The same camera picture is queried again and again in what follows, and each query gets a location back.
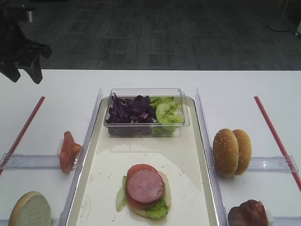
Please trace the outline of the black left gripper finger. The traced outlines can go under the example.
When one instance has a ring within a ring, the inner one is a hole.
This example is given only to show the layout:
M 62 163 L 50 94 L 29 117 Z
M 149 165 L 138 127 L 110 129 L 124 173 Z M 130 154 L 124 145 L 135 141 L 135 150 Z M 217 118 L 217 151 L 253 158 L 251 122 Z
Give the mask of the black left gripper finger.
M 32 57 L 23 62 L 23 69 L 28 73 L 35 84 L 42 81 L 42 72 L 40 67 L 40 57 Z
M 21 76 L 14 62 L 1 62 L 0 72 L 12 82 L 17 82 Z

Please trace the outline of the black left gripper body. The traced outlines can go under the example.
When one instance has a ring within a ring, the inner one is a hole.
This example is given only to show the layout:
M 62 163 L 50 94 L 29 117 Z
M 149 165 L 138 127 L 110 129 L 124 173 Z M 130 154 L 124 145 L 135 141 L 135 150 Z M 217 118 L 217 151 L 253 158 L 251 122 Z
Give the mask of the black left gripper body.
M 28 39 L 19 22 L 30 22 L 33 8 L 9 6 L 8 0 L 0 2 L 0 69 L 16 68 L 40 70 L 40 57 L 50 58 L 49 45 Z

